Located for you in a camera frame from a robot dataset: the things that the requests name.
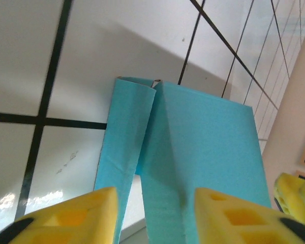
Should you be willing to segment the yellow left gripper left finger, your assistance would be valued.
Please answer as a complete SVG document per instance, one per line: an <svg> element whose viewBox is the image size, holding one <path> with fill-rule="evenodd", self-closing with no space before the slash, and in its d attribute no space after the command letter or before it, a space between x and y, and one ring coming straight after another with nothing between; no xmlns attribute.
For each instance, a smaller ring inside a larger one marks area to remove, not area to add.
<svg viewBox="0 0 305 244"><path fill-rule="evenodd" d="M102 188L33 211L0 231L0 243L113 243L115 187Z"/></svg>

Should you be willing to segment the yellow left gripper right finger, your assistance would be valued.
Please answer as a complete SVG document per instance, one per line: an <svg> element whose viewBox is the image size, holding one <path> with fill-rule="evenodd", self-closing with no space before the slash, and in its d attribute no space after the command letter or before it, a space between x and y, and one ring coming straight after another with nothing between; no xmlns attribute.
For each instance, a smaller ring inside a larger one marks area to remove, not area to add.
<svg viewBox="0 0 305 244"><path fill-rule="evenodd" d="M199 243L305 243L305 225L280 211L208 188L195 190Z"/></svg>

